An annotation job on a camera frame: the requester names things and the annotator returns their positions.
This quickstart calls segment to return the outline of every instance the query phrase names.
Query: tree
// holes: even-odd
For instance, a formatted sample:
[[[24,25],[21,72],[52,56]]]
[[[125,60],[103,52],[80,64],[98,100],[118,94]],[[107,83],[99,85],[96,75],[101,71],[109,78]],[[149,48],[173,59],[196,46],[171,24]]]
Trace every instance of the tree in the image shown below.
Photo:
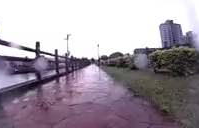
[[[109,58],[117,58],[117,57],[121,57],[123,56],[123,54],[121,52],[115,52],[115,53],[112,53]]]
[[[108,56],[107,56],[107,55],[102,55],[100,59],[101,59],[101,60],[107,60],[107,59],[108,59]]]
[[[94,61],[95,61],[95,59],[94,59],[94,58],[91,58],[91,62],[93,62],[93,63],[94,63]]]

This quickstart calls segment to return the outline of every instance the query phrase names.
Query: green grass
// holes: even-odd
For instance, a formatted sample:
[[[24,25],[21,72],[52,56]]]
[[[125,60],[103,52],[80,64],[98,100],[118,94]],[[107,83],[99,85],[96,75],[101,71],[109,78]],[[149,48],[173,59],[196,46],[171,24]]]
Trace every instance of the green grass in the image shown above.
[[[149,99],[176,121],[199,128],[199,75],[171,77],[154,74],[150,69],[102,69],[116,80],[124,82],[138,95]]]

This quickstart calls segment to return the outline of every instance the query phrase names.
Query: white building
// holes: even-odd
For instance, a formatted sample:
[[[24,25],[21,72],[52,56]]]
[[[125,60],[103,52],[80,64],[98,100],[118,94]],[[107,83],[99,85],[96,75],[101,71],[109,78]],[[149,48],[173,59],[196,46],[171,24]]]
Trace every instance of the white building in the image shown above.
[[[173,20],[167,20],[160,24],[160,36],[162,47],[172,47],[183,44],[183,34],[180,24],[176,24]]]

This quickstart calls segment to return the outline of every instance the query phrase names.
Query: tall building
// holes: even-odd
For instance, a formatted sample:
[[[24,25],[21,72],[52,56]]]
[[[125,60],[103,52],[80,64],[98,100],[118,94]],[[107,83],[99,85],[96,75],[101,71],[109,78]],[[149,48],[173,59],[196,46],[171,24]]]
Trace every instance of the tall building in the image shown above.
[[[183,34],[180,24],[176,24],[173,20],[167,20],[160,24],[160,36],[162,47],[172,47],[183,44]]]
[[[194,36],[195,34],[192,31],[188,31],[186,32],[186,34],[183,37],[183,41],[185,44],[190,44],[190,45],[194,45]]]

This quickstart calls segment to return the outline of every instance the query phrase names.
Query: building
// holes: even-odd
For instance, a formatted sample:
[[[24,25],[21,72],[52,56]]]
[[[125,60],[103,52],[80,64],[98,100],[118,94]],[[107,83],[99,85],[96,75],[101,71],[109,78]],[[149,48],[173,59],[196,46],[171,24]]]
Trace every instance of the building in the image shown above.
[[[160,24],[159,29],[163,48],[184,44],[180,24],[174,23],[173,20],[167,20]]]
[[[183,37],[184,43],[193,46],[194,45],[194,36],[195,36],[195,34],[192,31],[186,32],[186,34]]]
[[[134,49],[134,51],[133,51],[133,53],[134,54],[146,54],[146,55],[148,55],[148,54],[150,54],[150,53],[152,53],[152,52],[154,52],[154,51],[156,51],[156,50],[159,50],[160,48],[136,48],[136,49]]]

